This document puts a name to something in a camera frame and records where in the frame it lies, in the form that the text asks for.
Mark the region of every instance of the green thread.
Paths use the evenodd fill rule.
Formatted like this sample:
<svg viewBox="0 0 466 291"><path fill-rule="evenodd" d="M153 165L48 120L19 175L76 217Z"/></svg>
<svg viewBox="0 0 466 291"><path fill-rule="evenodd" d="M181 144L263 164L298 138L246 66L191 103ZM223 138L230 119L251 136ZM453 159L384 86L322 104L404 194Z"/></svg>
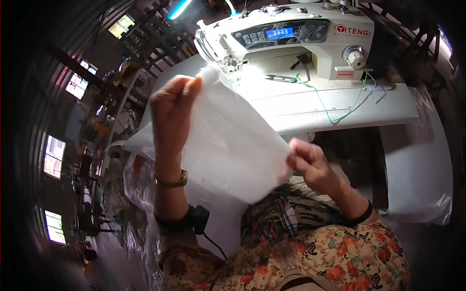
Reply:
<svg viewBox="0 0 466 291"><path fill-rule="evenodd" d="M343 118L347 117L348 115L350 115L350 114L356 109L356 103L358 102L359 97L361 97L361 93L363 92L363 88L366 86L367 76L369 76L369 77L374 81L374 88L372 89L372 91L371 91L371 92L369 93L369 95L367 95L367 96L369 97L372 93L374 93L374 91L375 91L375 89L376 89L376 86L377 86L377 82L376 82L376 80L369 74L369 72L367 72L367 71L364 71L364 72L366 73L366 76L364 77L363 85L361 86L361 89L359 90L359 94L358 94L358 96L357 96L357 98L356 98L356 101L354 101L353 107L351 108L351 110L350 110L347 114L343 115L342 117L333 119L333 120L330 118L329 113L327 112L327 109L325 108L325 105L323 104L322 99L320 98L319 93L317 92L317 89L316 89L314 86L309 85L309 84L304 83L303 81L301 81L301 79L299 78L299 73L296 74L296 84L304 84L304 85L306 85L307 87L313 88L313 89L314 89L315 93L317 94L317 97L319 97L319 101L320 101L320 103L322 104L323 110L325 111L325 114L327 115L327 118L329 119L329 122L333 124L333 123L337 123L337 122L339 122L340 120L342 120Z"/></svg>

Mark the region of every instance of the digital number display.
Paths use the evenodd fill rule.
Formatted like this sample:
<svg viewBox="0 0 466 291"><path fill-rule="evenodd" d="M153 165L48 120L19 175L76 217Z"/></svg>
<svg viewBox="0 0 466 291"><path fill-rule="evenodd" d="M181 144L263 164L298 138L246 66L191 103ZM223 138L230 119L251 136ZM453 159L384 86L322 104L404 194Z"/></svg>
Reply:
<svg viewBox="0 0 466 291"><path fill-rule="evenodd" d="M267 38L270 40L280 39L280 38L285 38L285 37L292 37L295 35L293 33L292 27L266 30L265 33L267 34Z"/></svg>

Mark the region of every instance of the black wristband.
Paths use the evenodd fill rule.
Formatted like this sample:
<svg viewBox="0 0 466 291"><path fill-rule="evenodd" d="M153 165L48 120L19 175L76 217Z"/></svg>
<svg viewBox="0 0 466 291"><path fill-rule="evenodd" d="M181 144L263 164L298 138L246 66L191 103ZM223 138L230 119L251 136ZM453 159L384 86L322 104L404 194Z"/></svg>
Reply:
<svg viewBox="0 0 466 291"><path fill-rule="evenodd" d="M188 228L194 228L194 232L197 235L204 233L204 229L209 219L209 211L198 205L196 208L189 205L188 212L185 216L179 220L164 220L155 216L159 226L162 226L166 230L171 232L182 232Z"/></svg>
<svg viewBox="0 0 466 291"><path fill-rule="evenodd" d="M372 203L369 201L369 199L367 199L367 201L369 202L369 206L367 207L366 212L362 214L360 217L353 219L352 222L354 224L363 223L372 214L372 211L374 210L374 208L372 207Z"/></svg>

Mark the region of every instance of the hand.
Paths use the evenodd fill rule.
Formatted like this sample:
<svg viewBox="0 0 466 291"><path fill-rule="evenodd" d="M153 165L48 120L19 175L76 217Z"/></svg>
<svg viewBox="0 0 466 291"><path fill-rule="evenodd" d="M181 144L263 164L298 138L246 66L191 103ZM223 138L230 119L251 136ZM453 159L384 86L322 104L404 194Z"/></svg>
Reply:
<svg viewBox="0 0 466 291"><path fill-rule="evenodd" d="M340 178L330 167L322 148L297 138L291 139L289 145L293 152L287 158L288 166L300 172L312 190L332 196L340 186Z"/></svg>
<svg viewBox="0 0 466 291"><path fill-rule="evenodd" d="M178 75L150 97L157 157L181 159L192 105L201 90L201 82L200 77Z"/></svg>

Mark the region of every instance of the gold watch strap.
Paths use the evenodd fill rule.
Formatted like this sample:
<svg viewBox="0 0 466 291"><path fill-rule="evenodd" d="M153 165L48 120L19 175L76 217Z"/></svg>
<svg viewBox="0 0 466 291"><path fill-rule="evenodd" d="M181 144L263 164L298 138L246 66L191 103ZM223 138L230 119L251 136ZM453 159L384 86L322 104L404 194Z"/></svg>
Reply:
<svg viewBox="0 0 466 291"><path fill-rule="evenodd" d="M163 187L163 188L184 187L188 183L188 171L181 170L181 179L178 182L166 183L166 182L160 181L156 177L154 178L155 178L155 184L158 187Z"/></svg>

